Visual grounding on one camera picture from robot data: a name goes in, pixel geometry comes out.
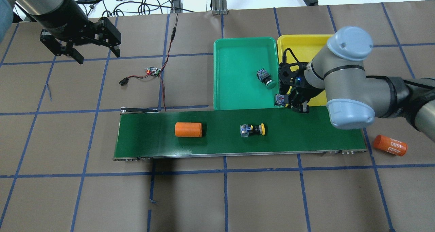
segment blue tape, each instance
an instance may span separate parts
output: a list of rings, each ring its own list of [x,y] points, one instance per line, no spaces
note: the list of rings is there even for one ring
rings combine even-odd
[[[20,115],[36,115],[36,112],[0,113],[0,116],[20,116]]]
[[[206,55],[213,55],[213,52],[190,53],[190,54],[171,54],[171,55],[169,55],[169,57],[206,56]]]
[[[435,46],[435,43],[412,43],[412,44],[401,44],[402,47],[409,46]]]
[[[116,17],[116,19],[115,19],[115,27],[117,26],[117,24],[118,24],[118,17]],[[84,160],[83,171],[82,171],[82,174],[81,174],[80,185],[79,185],[79,190],[78,190],[78,193],[77,193],[76,205],[74,207],[73,221],[71,222],[71,230],[70,230],[70,232],[74,231],[74,227],[75,227],[75,224],[76,224],[77,212],[78,212],[78,208],[79,208],[81,192],[82,192],[82,189],[83,189],[83,182],[84,182],[84,178],[86,176],[87,163],[89,161],[89,152],[90,152],[90,148],[92,146],[93,134],[95,132],[95,126],[97,124],[97,119],[98,119],[98,110],[100,109],[101,95],[103,94],[104,81],[106,79],[107,67],[109,65],[109,60],[110,60],[110,52],[111,51],[109,49],[109,52],[107,53],[106,64],[104,65],[103,77],[101,79],[101,86],[100,86],[100,93],[98,94],[97,108],[96,108],[96,112],[95,112],[95,117],[93,119],[92,130],[91,130],[90,137],[89,137],[89,144],[88,144],[88,149],[87,149],[87,152],[86,152],[86,157],[85,157],[85,160]]]
[[[276,13],[276,7],[273,8],[273,13],[275,14],[275,22],[276,22],[276,29],[278,29],[278,37],[280,37],[281,29],[279,28],[278,14]]]
[[[221,14],[221,38],[224,38],[224,15]]]
[[[435,167],[434,163],[427,164],[396,164],[396,165],[376,165],[376,168],[409,168],[409,167]]]
[[[225,232],[228,232],[228,178],[227,178],[226,156],[224,156],[224,207],[225,207]]]
[[[334,17],[332,16],[331,8],[329,7],[329,5],[327,5],[326,8],[328,9],[329,18],[331,18],[331,23],[332,23],[332,27],[334,28],[334,32],[337,32],[337,27],[335,27]]]
[[[392,45],[373,45],[374,48],[392,48],[392,47],[398,47],[399,45],[397,44],[392,44]]]
[[[147,176],[151,172],[113,172],[113,173],[86,173],[86,177],[117,177],[117,176]]]
[[[154,180],[156,176],[155,174],[156,174],[156,161],[153,160],[153,167],[151,170],[150,200],[154,198]]]
[[[47,84],[48,80],[50,79],[51,72],[53,71],[54,61],[56,61],[56,56],[53,58],[53,63],[51,64],[50,71],[48,72],[47,79],[45,80],[45,84]],[[45,88],[42,89],[41,97],[39,98],[38,107],[37,107],[36,112],[38,112],[39,109],[41,108],[42,99],[44,98],[44,93],[45,93]],[[17,182],[18,174],[20,173],[21,165],[23,164],[23,159],[24,159],[24,156],[26,155],[26,151],[27,151],[27,148],[28,148],[28,145],[30,142],[30,137],[32,136],[32,132],[33,132],[33,129],[35,127],[36,118],[37,118],[37,114],[35,114],[35,116],[33,117],[32,125],[30,127],[28,137],[26,139],[26,144],[24,145],[23,152],[21,153],[20,161],[18,162],[17,170],[15,171],[14,180],[12,181],[11,189],[9,190],[9,194],[7,196],[6,203],[4,205],[3,212],[2,212],[2,215],[0,218],[0,228],[3,224],[3,220],[4,220],[4,217],[6,215],[6,210],[9,206],[9,202],[11,201],[12,193],[14,192],[15,183]]]
[[[7,55],[7,52],[9,52],[9,48],[11,47],[12,41],[13,41],[13,39],[15,37],[15,34],[17,33],[19,25],[20,25],[20,23],[17,23],[17,26],[15,26],[14,33],[12,33],[11,40],[9,41],[9,43],[8,43],[8,45],[6,47],[6,50],[4,51],[3,58],[0,61],[0,67],[3,65],[4,59],[6,58],[6,55]]]
[[[372,168],[373,166],[303,167],[303,170],[358,170]]]
[[[110,58],[110,60],[134,60],[134,59],[150,59],[150,58],[161,58],[161,57],[162,55],[130,56],[130,57]]]
[[[307,195],[305,192],[305,182],[303,181],[302,161],[300,159],[300,154],[297,154],[297,155],[298,155],[298,169],[299,169],[299,177],[300,177],[300,187],[302,189],[303,209],[305,210],[305,220],[307,221],[307,231],[311,232],[310,216],[308,214]]]
[[[81,177],[80,173],[60,173],[60,174],[25,174],[18,175],[18,178],[71,178]]]
[[[375,171],[376,182],[378,183],[379,193],[381,195],[381,200],[384,206],[385,215],[387,216],[388,227],[390,228],[390,231],[394,231],[393,223],[391,222],[390,212],[388,211],[388,207],[387,207],[387,201],[385,201],[385,195],[384,195],[384,190],[382,189],[381,179],[379,178],[379,173],[376,166],[375,158],[373,156],[373,152],[371,150],[371,144],[368,139],[367,129],[363,128],[363,132],[365,136],[365,142],[367,143],[368,152],[370,153],[371,162],[373,164],[373,170]]]
[[[186,175],[186,174],[205,174],[205,173],[222,173],[224,170],[190,170],[190,171],[159,171],[155,172],[155,175]]]
[[[81,176],[80,185],[79,185],[79,190],[78,190],[78,193],[77,193],[76,204],[74,206],[73,221],[71,223],[71,230],[70,230],[70,232],[74,231],[74,227],[76,225],[77,211],[79,209],[80,197],[81,197],[81,192],[82,192],[82,189],[83,189],[83,182],[84,182],[84,177],[85,177],[85,174],[86,174],[86,168],[87,168],[87,161],[88,161],[88,159],[89,159],[89,151],[86,152],[86,158],[85,158],[85,161],[84,161],[85,164],[83,165],[83,171],[82,171],[82,174],[80,175]]]
[[[404,50],[403,50],[403,48],[402,48],[402,46],[400,44],[400,41],[399,41],[399,38],[398,38],[397,34],[396,34],[396,30],[393,27],[393,23],[390,20],[390,16],[388,16],[387,9],[385,8],[385,5],[384,5],[383,2],[381,3],[381,5],[382,5],[382,9],[384,10],[385,16],[387,17],[388,24],[390,25],[391,31],[393,32],[394,38],[396,39],[396,42],[397,42],[397,45],[398,45],[398,47],[400,49],[402,57],[403,57],[403,59],[404,59],[404,61],[406,63],[406,66],[408,67],[409,73],[411,74],[411,77],[415,79],[414,72],[412,71],[411,65],[409,64],[409,61],[406,58],[405,52],[404,52]]]
[[[3,65],[13,66],[13,65],[49,64],[49,63],[53,63],[53,61],[15,62],[15,63],[3,63]]]
[[[228,169],[227,172],[269,172],[269,171],[299,171],[297,167],[287,168],[251,168],[251,169]]]
[[[150,232],[151,229],[151,209],[148,210],[148,219],[146,221],[146,231]]]
[[[187,105],[187,106],[167,106],[167,109],[199,109],[207,108],[209,105]],[[156,110],[157,107],[145,108],[146,110]],[[79,113],[96,113],[96,112],[114,112],[121,109],[102,109],[102,110],[77,110],[77,111],[39,111],[39,112],[15,112],[0,113],[0,116],[17,116],[17,115],[49,115],[49,114],[79,114]]]

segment yellow tray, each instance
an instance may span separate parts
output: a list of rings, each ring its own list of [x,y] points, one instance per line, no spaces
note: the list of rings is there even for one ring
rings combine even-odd
[[[278,38],[278,60],[282,62],[282,53],[285,49],[291,48],[301,62],[310,62],[320,49],[326,44],[332,35],[282,35]],[[287,54],[287,63],[295,63],[290,53]],[[312,98],[309,106],[326,105],[326,94],[323,91]]]

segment black cylindrical robot part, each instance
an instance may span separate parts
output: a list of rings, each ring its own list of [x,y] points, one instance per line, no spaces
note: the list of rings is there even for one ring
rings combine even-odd
[[[64,0],[57,9],[49,13],[31,16],[54,37],[64,42],[76,37],[79,30],[89,24],[85,13],[74,0]]]

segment green tray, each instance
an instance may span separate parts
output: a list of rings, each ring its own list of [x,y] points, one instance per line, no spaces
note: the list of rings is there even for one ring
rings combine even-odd
[[[274,108],[278,85],[269,90],[256,77],[265,69],[278,84],[278,54],[272,37],[227,38],[214,42],[215,110]]]
[[[176,122],[201,122],[202,137],[176,137]],[[266,125],[266,135],[240,137],[240,125]],[[339,130],[324,106],[121,114],[114,160],[365,150],[361,130]]]

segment cable connector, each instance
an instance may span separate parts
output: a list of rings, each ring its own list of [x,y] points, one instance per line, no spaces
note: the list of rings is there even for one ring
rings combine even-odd
[[[125,77],[124,79],[119,81],[119,85],[124,86],[128,83],[128,77]]]
[[[171,41],[174,41],[176,28],[172,29]]]

